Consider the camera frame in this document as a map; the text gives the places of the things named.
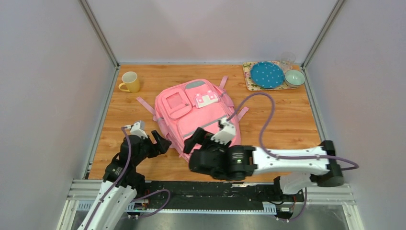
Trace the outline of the pink student backpack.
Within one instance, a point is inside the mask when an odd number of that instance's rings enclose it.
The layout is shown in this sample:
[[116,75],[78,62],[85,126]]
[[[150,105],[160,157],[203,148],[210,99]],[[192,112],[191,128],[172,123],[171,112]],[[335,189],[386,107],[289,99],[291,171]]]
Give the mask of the pink student backpack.
[[183,153],[184,141],[198,127],[215,134],[218,121],[230,117],[234,110],[232,99],[226,93],[224,76],[220,85],[206,79],[192,80],[163,90],[151,107],[141,97],[137,100],[153,115],[165,139],[172,142],[179,156],[189,161],[190,155]]

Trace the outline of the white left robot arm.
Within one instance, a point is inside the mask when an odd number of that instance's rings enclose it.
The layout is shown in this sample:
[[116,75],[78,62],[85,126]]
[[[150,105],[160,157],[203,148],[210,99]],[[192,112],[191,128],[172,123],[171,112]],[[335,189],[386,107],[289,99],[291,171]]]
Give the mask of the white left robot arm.
[[145,177],[136,172],[136,167],[146,158],[165,154],[172,142],[153,130],[153,142],[146,134],[127,134],[120,151],[105,169],[103,180],[87,216],[78,229],[113,230],[128,205],[146,194]]

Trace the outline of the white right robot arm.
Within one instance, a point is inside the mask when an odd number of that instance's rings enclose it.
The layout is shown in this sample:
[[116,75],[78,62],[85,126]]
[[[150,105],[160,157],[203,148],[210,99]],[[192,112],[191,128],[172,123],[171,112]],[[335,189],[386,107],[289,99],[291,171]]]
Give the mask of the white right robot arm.
[[183,152],[190,154],[189,169],[206,174],[216,180],[243,181],[247,177],[270,173],[288,172],[289,175],[274,179],[273,194],[280,201],[316,183],[319,187],[337,187],[344,184],[341,167],[334,159],[332,141],[309,149],[278,149],[290,159],[270,156],[260,147],[231,145],[236,135],[233,125],[221,125],[213,134],[202,128],[184,141]]

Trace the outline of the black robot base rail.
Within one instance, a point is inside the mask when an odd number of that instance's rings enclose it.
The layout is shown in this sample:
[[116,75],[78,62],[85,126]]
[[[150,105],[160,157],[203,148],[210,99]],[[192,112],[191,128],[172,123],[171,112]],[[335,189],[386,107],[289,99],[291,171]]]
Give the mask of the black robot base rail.
[[136,197],[139,203],[147,202],[149,211],[164,210],[224,210],[258,211],[264,202],[289,205],[303,202],[304,193],[284,195],[273,183],[243,182],[146,182]]

